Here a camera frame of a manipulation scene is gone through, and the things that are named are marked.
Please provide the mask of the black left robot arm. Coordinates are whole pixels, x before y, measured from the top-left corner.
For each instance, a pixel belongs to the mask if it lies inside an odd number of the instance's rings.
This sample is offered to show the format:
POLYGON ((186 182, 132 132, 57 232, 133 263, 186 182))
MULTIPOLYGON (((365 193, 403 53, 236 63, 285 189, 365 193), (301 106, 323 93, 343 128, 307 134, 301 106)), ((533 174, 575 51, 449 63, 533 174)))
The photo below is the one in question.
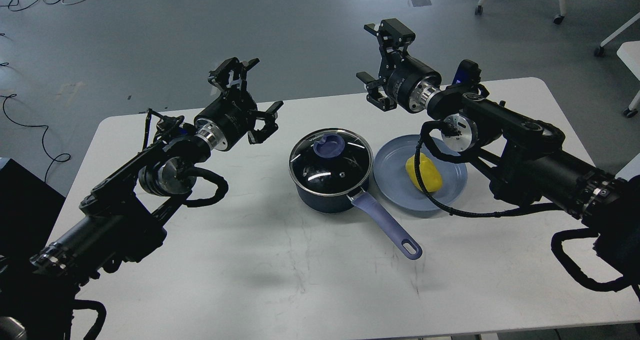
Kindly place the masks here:
POLYGON ((139 263, 163 245, 165 224, 180 207, 219 203, 229 185, 220 174, 199 167, 212 152, 230 151, 241 137, 261 144, 278 130, 275 101, 261 111, 248 90, 247 75, 258 58, 224 60, 209 72, 217 98, 192 123, 148 109, 145 130, 158 117, 152 141, 94 187, 78 208, 82 220, 26 260, 1 261, 1 338, 68 340, 75 311, 96 312, 84 335, 96 340, 106 322, 105 305, 77 294, 100 271, 139 263))

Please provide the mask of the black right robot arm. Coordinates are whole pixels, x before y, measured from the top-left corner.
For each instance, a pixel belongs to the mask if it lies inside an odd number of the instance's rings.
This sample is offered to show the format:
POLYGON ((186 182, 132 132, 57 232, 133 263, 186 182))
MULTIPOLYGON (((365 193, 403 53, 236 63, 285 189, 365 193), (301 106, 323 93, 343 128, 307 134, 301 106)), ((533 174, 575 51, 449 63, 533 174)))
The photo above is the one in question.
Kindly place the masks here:
POLYGON ((583 228, 558 231, 551 252, 579 285, 594 292, 639 292, 639 177, 617 178, 563 150, 565 134, 550 123, 526 117, 489 99, 476 62, 460 62, 451 85, 409 55, 416 35, 398 19, 383 19, 364 29, 375 36, 381 53, 378 76, 356 74, 365 85, 366 100, 384 112, 402 107, 430 117, 420 130, 411 156, 417 176, 419 153, 425 147, 448 163, 469 163, 489 180, 497 200, 511 210, 475 213, 434 199, 423 181, 418 189, 438 208, 469 219, 514 217, 562 210, 583 228), (565 253, 563 242, 593 238, 599 258, 618 271, 615 280, 599 282, 587 276, 565 253))

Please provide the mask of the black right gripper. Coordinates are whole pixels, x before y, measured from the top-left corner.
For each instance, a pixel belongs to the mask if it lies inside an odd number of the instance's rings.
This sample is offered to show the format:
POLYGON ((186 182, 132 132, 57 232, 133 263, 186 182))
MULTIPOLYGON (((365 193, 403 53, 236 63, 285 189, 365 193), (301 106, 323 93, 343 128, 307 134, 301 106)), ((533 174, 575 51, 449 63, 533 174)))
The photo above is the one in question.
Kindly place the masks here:
POLYGON ((422 112, 425 106, 418 102, 418 97, 413 93, 423 80, 438 88, 442 83, 442 76, 432 67, 409 55, 409 45, 416 39, 414 31, 397 18, 382 19, 378 26, 370 23, 363 28, 377 39, 382 60, 389 65, 391 71, 385 85, 387 96, 381 92, 384 84, 381 78, 374 78, 366 71, 356 73, 357 79, 365 86, 366 100, 382 112, 395 110, 398 105, 409 113, 422 112))

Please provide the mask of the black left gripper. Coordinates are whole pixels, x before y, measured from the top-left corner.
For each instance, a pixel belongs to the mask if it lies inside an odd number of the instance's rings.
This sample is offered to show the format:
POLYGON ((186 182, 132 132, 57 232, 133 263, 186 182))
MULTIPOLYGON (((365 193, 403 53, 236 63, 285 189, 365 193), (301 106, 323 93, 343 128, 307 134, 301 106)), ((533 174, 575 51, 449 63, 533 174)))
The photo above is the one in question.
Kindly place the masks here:
POLYGON ((215 100, 194 117, 194 125, 212 150, 229 151, 246 133, 249 144, 263 144, 278 131, 276 120, 284 101, 275 101, 260 111, 247 89, 247 74, 259 62, 259 58, 232 57, 209 72, 208 83, 217 89, 211 92, 215 100), (256 121, 263 121, 263 127, 255 129, 256 121))

